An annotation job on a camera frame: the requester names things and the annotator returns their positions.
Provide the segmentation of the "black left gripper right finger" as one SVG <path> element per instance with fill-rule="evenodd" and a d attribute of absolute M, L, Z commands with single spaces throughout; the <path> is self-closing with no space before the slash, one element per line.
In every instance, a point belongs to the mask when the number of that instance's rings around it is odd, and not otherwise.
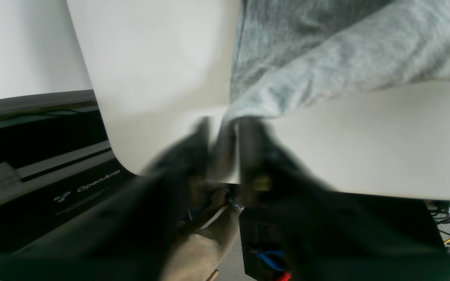
<path fill-rule="evenodd" d="M 445 249 L 424 200 L 338 192 L 298 164 L 258 119 L 240 119 L 239 218 L 245 272 L 293 281 L 450 281 Z"/>

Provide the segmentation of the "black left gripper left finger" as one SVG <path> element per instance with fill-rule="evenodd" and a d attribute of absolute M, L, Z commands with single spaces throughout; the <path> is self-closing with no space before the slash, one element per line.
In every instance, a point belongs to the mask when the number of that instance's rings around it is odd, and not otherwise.
<path fill-rule="evenodd" d="M 0 260 L 0 281 L 156 281 L 177 225 L 207 200 L 210 120 L 49 241 Z"/>

